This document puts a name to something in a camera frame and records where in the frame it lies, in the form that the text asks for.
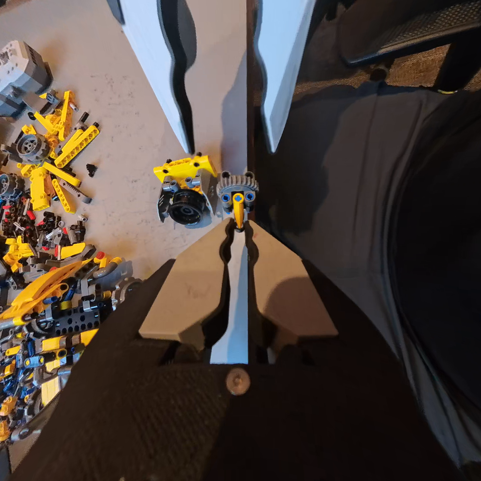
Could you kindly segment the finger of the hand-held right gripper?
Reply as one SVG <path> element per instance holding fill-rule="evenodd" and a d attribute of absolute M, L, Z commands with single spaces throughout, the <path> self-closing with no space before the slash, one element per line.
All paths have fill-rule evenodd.
<path fill-rule="evenodd" d="M 186 1 L 120 1 L 119 22 L 175 136 L 195 152 L 193 114 L 185 76 L 197 39 Z"/>
<path fill-rule="evenodd" d="M 259 1 L 254 50 L 261 69 L 261 116 L 275 153 L 289 115 L 316 1 Z"/>

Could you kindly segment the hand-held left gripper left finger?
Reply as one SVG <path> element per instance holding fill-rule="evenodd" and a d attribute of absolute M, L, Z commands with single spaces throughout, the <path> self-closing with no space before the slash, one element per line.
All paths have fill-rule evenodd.
<path fill-rule="evenodd" d="M 143 340 L 176 341 L 201 352 L 227 328 L 228 263 L 234 220 L 223 220 L 179 254 L 144 319 Z"/>

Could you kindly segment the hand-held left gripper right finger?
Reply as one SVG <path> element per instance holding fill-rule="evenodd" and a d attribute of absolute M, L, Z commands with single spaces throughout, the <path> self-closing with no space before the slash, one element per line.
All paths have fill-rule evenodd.
<path fill-rule="evenodd" d="M 252 343 L 281 350 L 338 336 L 302 259 L 254 221 L 245 224 L 245 242 Z"/>

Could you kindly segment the yellow toy wheel assembly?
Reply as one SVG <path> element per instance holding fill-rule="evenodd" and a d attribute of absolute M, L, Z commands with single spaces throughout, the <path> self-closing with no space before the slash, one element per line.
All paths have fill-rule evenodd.
<path fill-rule="evenodd" d="M 170 217 L 180 225 L 197 225 L 207 212 L 216 214 L 219 173 L 208 155 L 169 159 L 153 172 L 161 182 L 157 201 L 160 222 Z"/>

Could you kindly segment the grey gear toy assembly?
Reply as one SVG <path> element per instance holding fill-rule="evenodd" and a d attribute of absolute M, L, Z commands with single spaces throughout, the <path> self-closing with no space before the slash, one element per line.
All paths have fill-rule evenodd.
<path fill-rule="evenodd" d="M 254 211 L 259 191 L 254 173 L 248 171 L 243 175 L 234 175 L 223 171 L 216 191 L 223 211 L 233 214 L 236 231 L 243 232 L 247 214 Z"/>

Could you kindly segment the grey desk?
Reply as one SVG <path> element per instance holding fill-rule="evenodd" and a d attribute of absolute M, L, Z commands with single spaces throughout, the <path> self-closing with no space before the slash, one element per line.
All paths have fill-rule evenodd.
<path fill-rule="evenodd" d="M 153 169 L 190 157 L 182 148 L 107 1 L 29 1 L 1 14 L 2 47 L 24 40 L 61 87 L 98 121 L 93 146 L 74 160 L 100 161 L 87 240 L 121 257 L 143 282 L 108 316 L 53 400 L 55 409 L 9 480 L 202 480 L 232 395 L 229 364 L 176 341 L 143 340 L 139 329 L 177 256 L 228 218 L 192 227 L 160 222 Z"/>

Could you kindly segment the grey toy battery box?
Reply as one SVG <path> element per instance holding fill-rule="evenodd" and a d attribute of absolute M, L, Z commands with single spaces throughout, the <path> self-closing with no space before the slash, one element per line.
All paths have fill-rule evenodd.
<path fill-rule="evenodd" d="M 53 77 L 41 55 L 24 41 L 1 48 L 1 117 L 16 118 L 51 86 Z"/>

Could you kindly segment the yellow toy vehicle model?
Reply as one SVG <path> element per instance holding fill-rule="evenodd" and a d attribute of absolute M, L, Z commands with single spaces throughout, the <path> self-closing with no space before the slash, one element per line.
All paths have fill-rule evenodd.
<path fill-rule="evenodd" d="M 115 275 L 121 258 L 53 267 L 1 313 L 1 424 L 33 419 L 63 390 L 108 316 L 142 279 Z"/>

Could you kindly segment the black office chair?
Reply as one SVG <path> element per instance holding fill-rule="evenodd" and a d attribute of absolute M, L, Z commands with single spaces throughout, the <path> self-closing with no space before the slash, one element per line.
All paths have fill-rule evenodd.
<path fill-rule="evenodd" d="M 355 1 L 336 39 L 351 67 L 449 45 L 433 89 L 456 92 L 480 70 L 480 1 Z"/>

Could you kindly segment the person in grey shirt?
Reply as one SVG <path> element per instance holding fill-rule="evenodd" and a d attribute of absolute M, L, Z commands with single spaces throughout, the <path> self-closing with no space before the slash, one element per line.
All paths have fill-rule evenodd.
<path fill-rule="evenodd" d="M 358 468 L 380 480 L 480 480 L 480 424 L 415 345 L 389 274 L 395 196 L 422 124 L 448 96 L 328 87 L 293 103 L 274 154 L 256 140 L 256 220 L 305 262 L 339 332 L 300 349 L 319 372 L 327 479 Z"/>

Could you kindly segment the grey toy sprocket wheel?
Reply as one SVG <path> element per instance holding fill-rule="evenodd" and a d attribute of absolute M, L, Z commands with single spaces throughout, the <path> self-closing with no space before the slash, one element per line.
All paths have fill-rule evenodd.
<path fill-rule="evenodd" d="M 24 180 L 16 174 L 1 174 L 1 200 L 15 201 L 23 193 Z"/>
<path fill-rule="evenodd" d="M 40 134 L 24 134 L 11 144 L 11 157 L 23 165 L 41 165 L 49 155 L 50 146 Z"/>

